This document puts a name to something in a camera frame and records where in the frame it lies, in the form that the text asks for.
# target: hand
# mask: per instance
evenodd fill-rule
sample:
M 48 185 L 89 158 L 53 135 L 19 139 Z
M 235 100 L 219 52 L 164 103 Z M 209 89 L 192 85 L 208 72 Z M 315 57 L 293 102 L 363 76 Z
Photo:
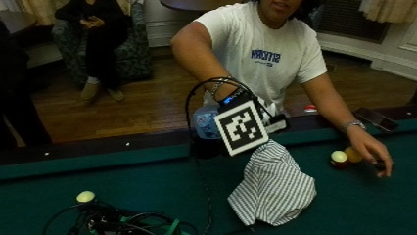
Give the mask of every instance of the hand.
M 81 24 L 85 28 L 88 28 L 88 29 L 91 29 L 91 28 L 93 27 L 93 24 L 92 24 L 89 21 L 84 20 L 84 19 L 80 20 L 80 24 Z
M 89 17 L 89 22 L 92 23 L 93 26 L 104 26 L 104 20 L 100 19 L 97 16 L 91 16 Z
M 352 147 L 364 156 L 364 159 L 377 164 L 377 160 L 381 159 L 385 164 L 385 170 L 377 173 L 379 177 L 391 177 L 393 162 L 388 153 L 387 146 L 359 126 L 351 126 L 347 129 L 347 134 L 351 139 Z

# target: wooden floor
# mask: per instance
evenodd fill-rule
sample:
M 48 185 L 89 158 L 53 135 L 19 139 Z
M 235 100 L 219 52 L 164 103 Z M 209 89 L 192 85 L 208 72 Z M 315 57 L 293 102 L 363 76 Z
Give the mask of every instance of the wooden floor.
M 103 91 L 92 103 L 80 100 L 63 62 L 31 71 L 48 86 L 32 94 L 39 115 L 53 142 L 67 142 L 187 127 L 185 98 L 197 84 L 175 62 L 169 48 L 152 48 L 153 78 L 123 86 L 125 101 L 115 102 Z M 404 105 L 417 82 L 372 70 L 369 63 L 325 53 L 331 79 L 352 110 Z M 193 97 L 191 113 L 200 106 L 203 90 Z M 305 114 L 311 101 L 300 85 L 291 85 L 285 108 L 292 116 Z

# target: bracelet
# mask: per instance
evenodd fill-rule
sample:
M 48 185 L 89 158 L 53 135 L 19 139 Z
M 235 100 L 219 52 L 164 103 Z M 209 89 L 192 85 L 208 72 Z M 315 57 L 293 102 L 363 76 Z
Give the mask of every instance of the bracelet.
M 360 121 L 359 119 L 355 119 L 355 120 L 349 121 L 347 124 L 344 124 L 344 125 L 340 127 L 341 131 L 345 133 L 345 132 L 347 132 L 347 129 L 348 129 L 352 125 L 357 125 L 357 126 L 360 126 L 364 130 L 367 130 L 367 127 L 365 127 L 363 121 Z
M 211 90 L 211 97 L 213 100 L 216 100 L 216 92 L 217 89 L 220 88 L 220 86 L 224 84 L 224 82 L 227 82 L 229 80 L 229 78 L 232 78 L 232 76 L 227 76 L 225 78 L 221 78 L 220 81 L 216 83 L 216 85 L 213 86 L 212 90 Z

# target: striped fabric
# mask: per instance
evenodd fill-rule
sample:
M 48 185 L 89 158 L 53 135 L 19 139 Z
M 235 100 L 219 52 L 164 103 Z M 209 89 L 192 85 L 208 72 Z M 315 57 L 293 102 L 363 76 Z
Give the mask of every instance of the striped fabric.
M 255 151 L 244 176 L 228 202 L 247 226 L 256 220 L 273 226 L 287 223 L 317 195 L 315 178 L 300 171 L 287 149 L 273 140 Z

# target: cue ball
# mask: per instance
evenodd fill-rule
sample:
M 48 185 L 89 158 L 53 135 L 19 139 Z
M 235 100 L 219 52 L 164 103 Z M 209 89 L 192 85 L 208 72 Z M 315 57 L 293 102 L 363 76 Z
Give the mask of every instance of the cue ball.
M 81 194 L 77 196 L 77 201 L 79 203 L 88 203 L 93 200 L 95 194 L 92 191 L 84 191 Z
M 357 164 L 364 160 L 363 155 L 353 149 L 352 146 L 349 146 L 345 150 L 344 153 L 348 156 L 348 160 L 353 163 Z
M 331 154 L 329 162 L 337 169 L 347 168 L 349 166 L 348 156 L 343 151 L 335 151 Z

